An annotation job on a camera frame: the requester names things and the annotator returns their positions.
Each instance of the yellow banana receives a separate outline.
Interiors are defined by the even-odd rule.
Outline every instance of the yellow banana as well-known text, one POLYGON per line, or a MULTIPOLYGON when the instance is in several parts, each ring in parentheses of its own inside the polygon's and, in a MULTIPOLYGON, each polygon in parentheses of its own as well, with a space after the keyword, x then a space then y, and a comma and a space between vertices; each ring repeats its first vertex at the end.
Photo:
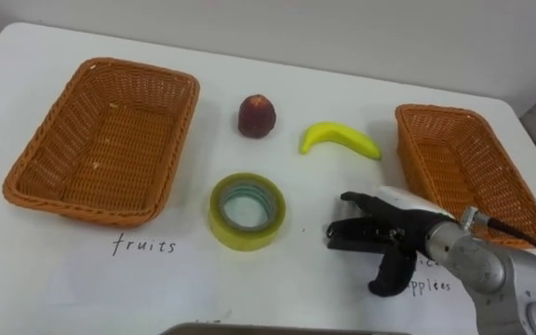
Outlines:
POLYGON ((308 127, 301 140, 300 151, 307 154, 314 144, 323 141, 339 143, 367 158, 382 158, 378 144, 369 136, 335 122, 320 122, 308 127))

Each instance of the wicker basket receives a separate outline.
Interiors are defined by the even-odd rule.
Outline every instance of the wicker basket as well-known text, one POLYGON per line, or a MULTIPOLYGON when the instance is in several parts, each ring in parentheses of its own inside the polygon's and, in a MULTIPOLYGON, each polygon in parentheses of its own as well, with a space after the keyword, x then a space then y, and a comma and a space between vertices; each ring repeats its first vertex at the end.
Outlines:
POLYGON ((9 171, 4 197, 100 224, 147 222, 167 202, 198 93, 189 74, 85 61, 9 171))
MULTIPOLYGON (((536 201, 478 114, 457 108, 396 108, 398 154, 409 189, 460 218, 476 206, 536 238, 536 201)), ((517 248, 530 245, 485 227, 476 234, 517 248)))

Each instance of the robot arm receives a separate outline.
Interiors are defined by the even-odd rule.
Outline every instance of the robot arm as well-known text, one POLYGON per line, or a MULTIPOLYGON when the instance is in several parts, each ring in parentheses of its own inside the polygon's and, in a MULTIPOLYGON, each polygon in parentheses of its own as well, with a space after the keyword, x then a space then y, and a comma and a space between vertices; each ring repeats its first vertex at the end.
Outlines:
POLYGON ((469 233, 472 221, 487 223, 489 217, 469 208, 461 227, 438 206, 390 187, 380 188, 376 196, 348 192, 341 199, 354 202, 368 215, 369 224, 377 226, 368 233, 381 235, 379 243, 388 237, 378 277, 369 283, 372 293, 392 296, 402 292, 420 252, 462 281, 475 304, 479 334, 536 334, 536 256, 469 233))

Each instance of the black cable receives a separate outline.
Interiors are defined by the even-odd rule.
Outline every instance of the black cable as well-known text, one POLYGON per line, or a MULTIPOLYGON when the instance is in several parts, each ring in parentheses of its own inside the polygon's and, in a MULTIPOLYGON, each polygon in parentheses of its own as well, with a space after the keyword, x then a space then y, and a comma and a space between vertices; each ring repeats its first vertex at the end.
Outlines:
POLYGON ((531 245, 533 245, 534 247, 536 247, 536 239, 530 237, 529 235, 525 233, 522 233, 521 231, 517 230, 515 227, 509 226, 505 224, 504 222, 499 221, 495 218, 489 218, 488 227, 499 230, 506 234, 512 235, 521 240, 525 240, 529 242, 531 245))

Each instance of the tape roll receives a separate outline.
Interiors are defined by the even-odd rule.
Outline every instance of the tape roll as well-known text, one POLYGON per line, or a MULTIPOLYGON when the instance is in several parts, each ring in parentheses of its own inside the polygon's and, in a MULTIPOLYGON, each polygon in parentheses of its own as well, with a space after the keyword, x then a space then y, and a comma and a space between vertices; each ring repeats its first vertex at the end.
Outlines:
POLYGON ((276 185, 253 173, 236 173, 224 178, 210 196, 210 230, 225 246, 252 251, 266 247, 276 237, 287 212, 285 198, 276 185), (232 202, 246 198, 258 204, 262 213, 258 224, 242 224, 229 215, 232 202))

